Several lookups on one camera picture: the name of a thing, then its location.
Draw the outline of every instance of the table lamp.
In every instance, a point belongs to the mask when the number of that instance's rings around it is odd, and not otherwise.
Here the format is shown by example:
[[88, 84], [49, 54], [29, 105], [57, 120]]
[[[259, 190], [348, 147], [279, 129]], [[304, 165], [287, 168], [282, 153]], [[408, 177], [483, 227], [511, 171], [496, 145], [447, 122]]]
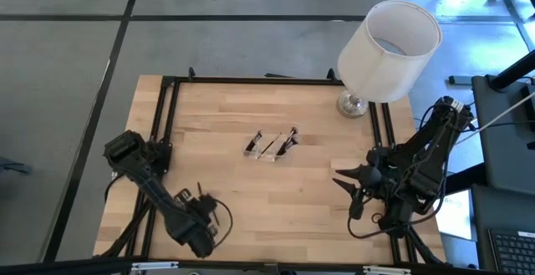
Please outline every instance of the table lamp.
[[414, 3], [389, 0], [372, 7], [339, 56], [347, 88], [337, 102], [340, 114], [357, 118], [368, 101], [407, 95], [441, 41], [438, 22]]

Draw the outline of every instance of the wooden table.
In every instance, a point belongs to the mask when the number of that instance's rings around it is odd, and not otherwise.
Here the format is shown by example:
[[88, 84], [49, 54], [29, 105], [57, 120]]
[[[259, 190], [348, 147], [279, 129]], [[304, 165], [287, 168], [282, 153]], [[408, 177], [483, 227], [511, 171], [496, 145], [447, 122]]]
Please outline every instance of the wooden table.
[[[150, 133], [161, 76], [140, 76], [130, 109], [127, 129], [147, 138]], [[182, 188], [204, 191], [224, 201], [234, 215], [229, 238], [208, 258], [212, 261], [392, 263], [390, 240], [385, 234], [353, 239], [346, 221], [349, 195], [331, 178], [343, 178], [336, 169], [365, 163], [375, 142], [369, 113], [356, 120], [342, 117], [335, 103], [342, 86], [271, 84], [182, 83], [171, 142], [171, 166], [164, 185], [174, 195]], [[163, 120], [167, 108], [164, 107]], [[386, 140], [382, 113], [381, 134]], [[398, 143], [414, 134], [408, 97], [390, 103]], [[160, 132], [165, 121], [162, 121]], [[242, 147], [258, 130], [271, 140], [296, 126], [300, 143], [277, 162], [248, 160]], [[94, 253], [104, 252], [132, 217], [137, 187], [123, 178], [111, 188]], [[356, 234], [378, 229], [370, 219], [384, 204], [366, 205]], [[227, 229], [228, 216], [218, 209]], [[424, 242], [445, 259], [436, 221], [415, 226]], [[135, 252], [139, 253], [145, 225], [140, 226]], [[405, 243], [401, 256], [407, 261]], [[150, 257], [196, 259], [189, 247], [167, 236], [157, 214]]]

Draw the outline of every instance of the concrete floor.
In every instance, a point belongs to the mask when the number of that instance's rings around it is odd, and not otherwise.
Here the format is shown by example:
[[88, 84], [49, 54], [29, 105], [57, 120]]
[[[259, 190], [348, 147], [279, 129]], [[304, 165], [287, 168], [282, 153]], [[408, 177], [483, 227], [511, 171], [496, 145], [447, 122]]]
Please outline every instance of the concrete floor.
[[[364, 15], [382, 0], [137, 0], [134, 14]], [[527, 53], [503, 0], [411, 0], [433, 12], [444, 41], [410, 102], [420, 117], [438, 96], [466, 103], [450, 75], [497, 74]], [[127, 0], [0, 0], [6, 13], [122, 14]], [[512, 0], [531, 21], [527, 0]], [[59, 259], [90, 257], [110, 168], [104, 143], [125, 127], [140, 74], [322, 78], [359, 23], [136, 22], [120, 50]], [[0, 264], [36, 262], [110, 56], [117, 22], [0, 21], [0, 156], [29, 163], [30, 176], [0, 177]], [[535, 27], [525, 25], [535, 37]], [[482, 161], [477, 138], [455, 148], [450, 170]], [[443, 237], [448, 261], [475, 263], [475, 243]]]

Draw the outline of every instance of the desk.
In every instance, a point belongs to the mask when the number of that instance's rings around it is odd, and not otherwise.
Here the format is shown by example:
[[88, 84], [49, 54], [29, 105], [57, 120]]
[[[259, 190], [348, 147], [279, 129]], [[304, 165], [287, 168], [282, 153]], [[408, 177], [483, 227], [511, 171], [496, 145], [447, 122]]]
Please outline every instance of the desk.
[[[522, 99], [520, 88], [524, 83], [513, 83], [502, 93], [492, 90], [485, 77], [472, 78], [479, 125], [484, 125]], [[517, 107], [496, 123], [527, 121], [525, 109]], [[489, 127], [480, 133], [484, 163], [453, 176], [448, 176], [447, 193], [467, 189], [472, 184], [535, 195], [533, 161], [535, 151], [526, 143], [535, 141], [535, 132], [529, 125]]]
[[[145, 138], [150, 133], [160, 81], [161, 76], [141, 76], [130, 108], [126, 128]], [[196, 193], [199, 181], [204, 191], [224, 201], [234, 215], [231, 235], [208, 260], [392, 263], [387, 235], [356, 240], [347, 233], [349, 195], [331, 181], [338, 176], [335, 169], [365, 163], [367, 151], [375, 144], [369, 114], [348, 120], [336, 110], [335, 103], [343, 89], [272, 84], [180, 85], [171, 137], [174, 149], [163, 183], [174, 195], [182, 188]], [[381, 111], [378, 114], [382, 135], [386, 136]], [[408, 140], [414, 134], [408, 98], [391, 103], [390, 115], [396, 140]], [[287, 134], [292, 126], [299, 129], [300, 144], [284, 159], [272, 163], [243, 157], [244, 142], [258, 130], [262, 129], [264, 138], [270, 140], [279, 132]], [[111, 188], [95, 254], [108, 249], [130, 221], [137, 190], [125, 178]], [[383, 210], [383, 203], [371, 201], [362, 220], [353, 222], [352, 228], [357, 234], [377, 230], [370, 218]], [[224, 232], [228, 218], [222, 209], [218, 217]], [[150, 257], [196, 259], [189, 247], [181, 247], [167, 236], [162, 222], [158, 214]], [[444, 260], [436, 222], [430, 220], [415, 229], [433, 253]], [[135, 253], [140, 252], [144, 231], [141, 224]], [[405, 243], [400, 246], [401, 256], [407, 261]]]
[[489, 229], [535, 232], [535, 197], [484, 186], [473, 186], [477, 256], [480, 268], [496, 271]]

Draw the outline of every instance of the keyboard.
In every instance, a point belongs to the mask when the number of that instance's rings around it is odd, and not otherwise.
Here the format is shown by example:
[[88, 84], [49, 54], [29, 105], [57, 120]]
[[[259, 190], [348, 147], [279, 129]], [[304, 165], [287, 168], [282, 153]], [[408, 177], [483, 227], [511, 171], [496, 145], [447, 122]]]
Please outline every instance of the keyboard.
[[489, 236], [499, 272], [535, 275], [535, 233], [489, 230]]

